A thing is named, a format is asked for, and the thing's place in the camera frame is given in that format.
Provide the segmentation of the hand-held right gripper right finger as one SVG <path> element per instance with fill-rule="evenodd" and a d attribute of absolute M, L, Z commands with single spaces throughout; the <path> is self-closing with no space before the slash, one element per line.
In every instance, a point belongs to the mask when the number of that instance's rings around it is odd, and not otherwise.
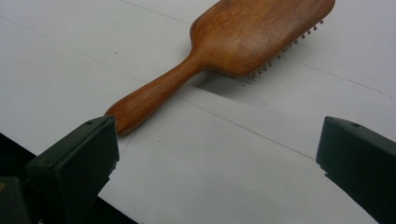
<path fill-rule="evenodd" d="M 316 162 L 379 224 L 396 224 L 396 143 L 358 123 L 327 117 Z"/>

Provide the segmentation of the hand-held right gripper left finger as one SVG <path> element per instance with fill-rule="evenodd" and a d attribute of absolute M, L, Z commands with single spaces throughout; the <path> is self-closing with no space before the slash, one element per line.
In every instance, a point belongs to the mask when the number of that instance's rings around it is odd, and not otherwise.
<path fill-rule="evenodd" d="M 79 224 L 120 159 L 115 119 L 84 122 L 31 160 L 26 170 L 39 190 L 46 224 Z"/>

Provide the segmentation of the orange-brown spatula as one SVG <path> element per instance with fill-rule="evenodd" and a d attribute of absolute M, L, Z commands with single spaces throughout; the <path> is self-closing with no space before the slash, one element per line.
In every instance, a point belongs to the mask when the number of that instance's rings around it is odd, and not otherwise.
<path fill-rule="evenodd" d="M 191 52 L 180 64 L 126 95 L 107 111 L 116 132 L 133 132 L 202 71 L 252 76 L 308 35 L 335 0 L 219 0 L 190 29 Z"/>

